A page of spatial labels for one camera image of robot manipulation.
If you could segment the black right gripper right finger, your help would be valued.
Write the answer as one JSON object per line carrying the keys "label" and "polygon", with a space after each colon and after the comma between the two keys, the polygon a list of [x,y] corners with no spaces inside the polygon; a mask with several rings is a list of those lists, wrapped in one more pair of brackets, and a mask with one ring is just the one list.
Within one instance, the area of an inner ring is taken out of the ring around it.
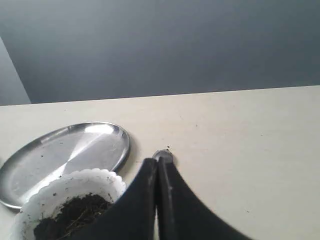
{"label": "black right gripper right finger", "polygon": [[207,208],[165,157],[157,163],[157,214],[161,240],[249,239]]}

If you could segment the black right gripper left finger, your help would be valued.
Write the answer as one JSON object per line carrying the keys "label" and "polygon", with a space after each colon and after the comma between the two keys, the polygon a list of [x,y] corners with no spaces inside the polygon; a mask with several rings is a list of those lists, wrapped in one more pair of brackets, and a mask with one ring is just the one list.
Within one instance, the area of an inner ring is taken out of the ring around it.
{"label": "black right gripper left finger", "polygon": [[156,212],[158,162],[144,159],[132,183],[106,213],[71,240],[152,240]]}

